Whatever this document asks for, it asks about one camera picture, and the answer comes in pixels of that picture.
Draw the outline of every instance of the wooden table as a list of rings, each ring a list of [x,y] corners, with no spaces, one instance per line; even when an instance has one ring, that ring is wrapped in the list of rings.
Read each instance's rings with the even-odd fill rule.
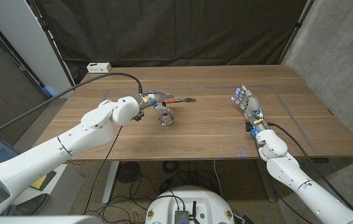
[[[249,87],[262,105],[268,122],[292,134],[311,157],[353,157],[353,137],[289,67],[283,65],[217,67],[113,68],[136,76],[144,91],[192,97],[196,103],[167,105],[174,123],[162,127],[160,115],[145,110],[141,121],[124,126],[109,159],[115,161],[257,159],[242,110],[231,101],[235,89]],[[87,74],[84,80],[96,76]],[[137,94],[137,84],[127,77],[106,77],[77,89],[39,137],[49,140],[80,123],[81,117],[105,98],[117,101]],[[289,152],[303,154],[288,136],[275,130]],[[104,159],[111,142],[82,152],[76,160]]]

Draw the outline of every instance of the robotic arm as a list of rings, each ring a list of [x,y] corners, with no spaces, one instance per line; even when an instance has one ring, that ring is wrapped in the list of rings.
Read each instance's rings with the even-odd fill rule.
[[[86,113],[81,123],[25,153],[0,163],[0,214],[26,189],[73,156],[111,141],[116,132],[111,123],[126,125],[140,120],[144,109],[157,106],[172,95],[147,92],[117,102],[105,100]]]
[[[288,153],[286,143],[269,129],[261,106],[251,91],[242,85],[232,101],[243,110],[248,125],[252,126],[251,136],[262,145],[259,155],[267,162],[269,174],[292,189],[323,223],[352,223],[353,211],[306,175],[298,161]]]

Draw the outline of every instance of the dark backdrop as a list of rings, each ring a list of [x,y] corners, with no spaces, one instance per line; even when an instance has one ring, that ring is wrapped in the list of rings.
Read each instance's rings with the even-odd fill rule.
[[[276,64],[306,1],[37,0],[78,83],[113,67]]]

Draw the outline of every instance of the white robot body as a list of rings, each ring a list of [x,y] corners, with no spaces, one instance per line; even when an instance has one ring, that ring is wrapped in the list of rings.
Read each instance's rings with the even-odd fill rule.
[[[200,224],[234,223],[231,207],[222,197],[206,188],[192,185],[180,186],[172,189],[172,193],[183,200],[185,210],[190,215],[193,214],[193,202],[196,201],[195,218]],[[149,205],[145,218],[146,224],[179,224],[175,223],[175,212],[178,210],[177,202],[181,211],[183,210],[183,204],[180,199],[172,197],[172,193],[169,190],[162,193],[159,197],[164,195],[170,195],[171,197],[156,199]],[[184,223],[194,223],[194,221],[186,220]]]

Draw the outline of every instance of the white power strip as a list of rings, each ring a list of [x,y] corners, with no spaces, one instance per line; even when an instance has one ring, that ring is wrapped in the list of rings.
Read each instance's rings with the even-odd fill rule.
[[[89,73],[108,73],[112,69],[109,62],[106,63],[89,63],[87,66],[87,70]]]

